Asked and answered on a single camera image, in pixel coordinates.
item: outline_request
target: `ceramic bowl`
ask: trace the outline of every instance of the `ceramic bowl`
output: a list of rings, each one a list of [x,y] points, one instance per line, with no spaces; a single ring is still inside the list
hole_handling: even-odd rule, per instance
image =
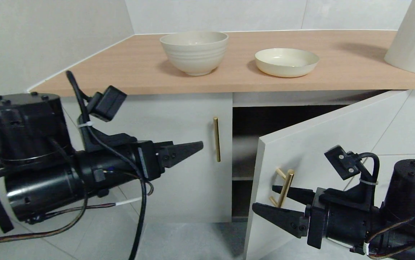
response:
[[[301,49],[263,49],[255,54],[255,64],[272,76],[294,78],[313,71],[320,58]]]
[[[189,31],[163,36],[160,42],[172,65],[188,75],[201,76],[222,62],[228,35],[215,31]]]

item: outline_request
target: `countertop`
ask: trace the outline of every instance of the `countertop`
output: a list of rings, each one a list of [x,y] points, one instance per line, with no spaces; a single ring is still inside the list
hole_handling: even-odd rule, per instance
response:
[[[172,66],[162,35],[136,35],[70,68],[89,95],[114,85],[128,95],[204,92],[272,92],[310,90],[415,89],[415,74],[384,61],[396,31],[327,30],[229,32],[222,64],[193,77]],[[320,56],[313,72],[278,78],[259,71],[254,54],[268,48],[296,48]],[[73,96],[65,74],[32,91]]]

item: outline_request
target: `cable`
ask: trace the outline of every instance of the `cable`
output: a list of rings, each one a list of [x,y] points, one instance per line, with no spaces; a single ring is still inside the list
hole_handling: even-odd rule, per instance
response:
[[[380,167],[380,162],[379,162],[379,157],[374,154],[374,153],[360,153],[358,155],[358,159],[361,160],[363,158],[367,158],[367,157],[371,157],[373,158],[374,161],[374,167],[373,167],[373,182],[377,181],[377,177],[379,176],[379,167]]]
[[[124,205],[124,204],[128,204],[128,203],[132,203],[135,201],[139,201],[141,200],[141,197],[135,198],[135,199],[128,199],[125,201],[120,201],[120,202],[113,202],[113,203],[105,203],[105,204],[98,204],[98,205],[90,205],[87,206],[86,209],[105,209],[105,208],[111,208],[114,206],[120,206],[120,205]],[[65,213],[69,213],[69,212],[73,212],[73,211],[79,211],[81,210],[82,207],[74,207],[74,208],[69,208],[69,209],[62,209],[61,211],[54,211],[54,212],[50,212],[47,214],[44,214],[43,216],[41,216],[41,221],[45,221],[47,219],[51,219],[53,217],[65,214]]]
[[[136,176],[135,174],[132,174],[132,173],[129,173],[129,172],[126,172],[126,171],[121,171],[121,170],[112,170],[112,171],[108,171],[108,170],[105,170],[105,171],[103,171],[104,173],[122,173],[122,174],[127,174],[127,175],[129,175],[129,176],[132,176],[132,177],[134,177],[135,179],[138,179],[139,177],[138,176]],[[153,194],[153,191],[154,191],[154,186],[153,186],[153,184],[151,183],[151,182],[149,182],[149,181],[147,181],[147,180],[145,180],[145,183],[147,183],[148,184],[148,186],[150,186],[150,191],[148,192],[148,194],[147,194],[147,196],[150,196],[151,194]]]
[[[73,87],[74,94],[76,96],[76,99],[79,104],[79,108],[81,110],[82,120],[84,121],[83,123],[85,124],[90,121],[90,117],[89,117],[89,113],[87,112],[87,108],[84,104],[84,99],[81,96],[81,90],[79,89],[76,79],[74,78],[74,75],[71,71],[67,70],[66,76],[71,86]],[[87,128],[89,134],[95,139],[95,141],[97,141],[97,143],[99,143],[103,148],[110,151],[111,153],[113,153],[115,156],[117,156],[121,160],[128,163],[139,176],[140,186],[142,188],[142,203],[140,206],[140,215],[139,215],[139,221],[137,224],[137,230],[135,232],[134,243],[132,245],[132,250],[129,256],[129,259],[133,260],[135,259],[137,255],[137,250],[138,250],[139,243],[140,243],[140,236],[143,230],[143,221],[145,219],[145,209],[147,208],[147,186],[145,185],[145,177],[141,173],[140,169],[138,169],[138,167],[135,165],[135,163],[130,158],[127,158],[125,155],[122,155],[117,150],[113,149],[112,147],[108,146],[106,143],[102,142],[102,140],[100,140],[100,138],[98,138],[97,135],[95,135],[93,131],[94,128],[92,128],[90,125],[87,125],[85,127]]]
[[[385,258],[392,257],[398,253],[402,253],[404,251],[410,250],[412,248],[415,248],[415,242],[411,242],[406,245],[402,245],[400,247],[392,248],[393,252],[390,252],[390,253],[383,253],[379,255],[368,255],[368,257],[371,259],[385,259]]]
[[[71,161],[71,159],[68,157],[68,155],[65,153],[65,151],[62,149],[62,147],[53,139],[49,138],[52,145],[55,146],[55,148],[62,154],[64,159],[70,164],[71,168],[74,169],[74,164]],[[62,232],[67,231],[68,229],[72,228],[76,223],[82,218],[84,215],[84,212],[86,212],[87,208],[87,186],[82,178],[80,178],[82,187],[84,190],[84,204],[80,208],[81,212],[66,226],[61,227],[59,229],[55,229],[48,232],[37,232],[37,233],[27,233],[27,234],[18,234],[18,235],[6,235],[4,237],[0,237],[0,243],[4,242],[10,242],[10,241],[18,241],[18,240],[28,240],[28,239],[34,239],[34,238],[42,238],[42,237],[51,237],[53,235],[58,235]]]
[[[396,229],[397,227],[402,226],[404,224],[408,224],[408,223],[412,222],[413,220],[414,220],[414,217],[410,217],[410,218],[407,218],[407,219],[397,221],[394,224],[389,225],[387,227],[383,227],[382,229],[379,229],[378,231],[373,232],[368,237],[366,237],[364,242],[369,244],[371,242],[371,240],[373,240],[378,235],[381,235],[382,233],[385,233],[385,232],[391,231],[393,229]]]

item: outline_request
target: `shallow dish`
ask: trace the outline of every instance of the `shallow dish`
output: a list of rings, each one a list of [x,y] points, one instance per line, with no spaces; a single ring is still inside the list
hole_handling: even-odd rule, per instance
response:
[[[263,49],[255,54],[255,64],[262,72],[284,78],[307,75],[319,60],[314,53],[301,49]]]

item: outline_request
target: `gold handle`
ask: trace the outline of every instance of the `gold handle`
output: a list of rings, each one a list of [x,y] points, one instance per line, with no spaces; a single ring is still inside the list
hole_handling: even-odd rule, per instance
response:
[[[214,117],[214,133],[215,133],[215,151],[217,153],[217,161],[220,162],[219,119],[217,117]]]
[[[275,207],[281,208],[283,206],[283,202],[285,202],[285,198],[288,194],[289,188],[291,186],[291,182],[293,181],[294,170],[290,169],[285,174],[280,168],[278,168],[275,172],[276,174],[278,174],[284,179],[285,183],[283,184],[283,188],[281,189],[280,196],[278,197],[278,202],[276,202],[272,196],[270,196],[269,199]]]

